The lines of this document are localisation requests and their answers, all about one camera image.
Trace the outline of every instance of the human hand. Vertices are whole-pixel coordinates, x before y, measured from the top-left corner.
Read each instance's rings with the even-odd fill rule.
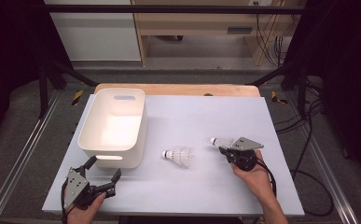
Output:
[[[69,206],[66,211],[67,215],[67,223],[68,224],[91,224],[93,218],[95,217],[96,213],[98,212],[101,205],[104,203],[106,193],[102,193],[99,195],[93,203],[90,205],[87,210],[82,210],[77,206]]]
[[[262,154],[260,150],[255,150],[256,156],[263,161]],[[243,182],[247,185],[250,191],[257,196],[259,200],[263,197],[273,195],[271,188],[271,181],[268,175],[267,170],[265,170],[260,165],[256,165],[251,171],[243,171],[235,164],[230,164],[232,171],[237,175]]]

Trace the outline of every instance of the yellow black tape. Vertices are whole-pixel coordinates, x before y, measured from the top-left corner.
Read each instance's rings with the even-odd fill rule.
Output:
[[[78,104],[78,101],[81,98],[82,92],[83,91],[77,91],[76,92],[76,95],[75,95],[75,98],[73,99],[72,105],[77,105]]]
[[[272,101],[274,103],[281,103],[281,104],[284,104],[284,105],[288,104],[288,102],[286,100],[279,100],[278,97],[276,96],[275,91],[272,92]]]

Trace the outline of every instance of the shuttlecock cork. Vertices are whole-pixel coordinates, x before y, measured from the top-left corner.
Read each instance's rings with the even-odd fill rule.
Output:
[[[174,161],[180,166],[188,168],[191,165],[191,150],[187,147],[182,147],[179,150],[162,151],[162,158],[169,161]]]

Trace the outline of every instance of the black horizontal bar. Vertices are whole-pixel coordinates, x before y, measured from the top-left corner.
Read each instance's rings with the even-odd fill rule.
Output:
[[[198,13],[198,14],[283,14],[303,15],[322,9],[305,7],[236,7],[178,5],[26,5],[26,9],[67,13]]]

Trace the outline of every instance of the white wall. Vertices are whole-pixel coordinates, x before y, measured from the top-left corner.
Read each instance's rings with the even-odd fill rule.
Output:
[[[48,4],[130,5],[130,0],[45,0]],[[51,13],[71,61],[140,61],[133,15]]]

